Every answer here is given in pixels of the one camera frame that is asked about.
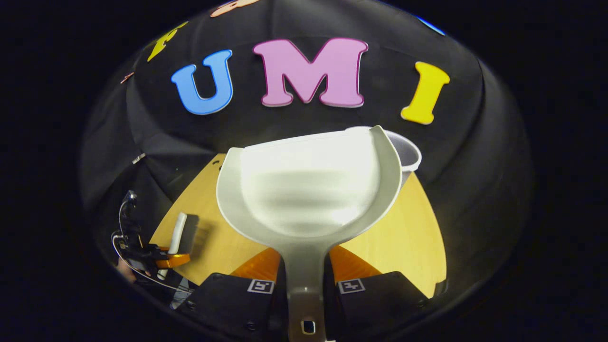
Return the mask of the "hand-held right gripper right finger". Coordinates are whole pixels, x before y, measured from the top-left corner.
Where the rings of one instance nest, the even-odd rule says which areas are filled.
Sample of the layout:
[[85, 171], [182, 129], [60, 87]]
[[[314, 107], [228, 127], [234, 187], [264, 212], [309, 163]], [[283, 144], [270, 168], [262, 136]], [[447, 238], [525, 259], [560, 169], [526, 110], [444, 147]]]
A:
[[430, 299], [401, 272], [381, 273], [344, 247], [328, 254], [328, 340], [386, 341], [418, 323]]

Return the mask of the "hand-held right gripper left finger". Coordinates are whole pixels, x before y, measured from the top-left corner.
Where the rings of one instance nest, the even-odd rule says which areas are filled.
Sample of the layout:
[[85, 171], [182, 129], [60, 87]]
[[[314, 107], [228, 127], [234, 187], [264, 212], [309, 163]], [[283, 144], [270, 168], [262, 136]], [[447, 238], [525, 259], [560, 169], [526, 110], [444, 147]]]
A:
[[185, 299], [183, 316], [228, 341], [287, 341], [281, 256], [267, 248], [230, 275], [209, 275]]

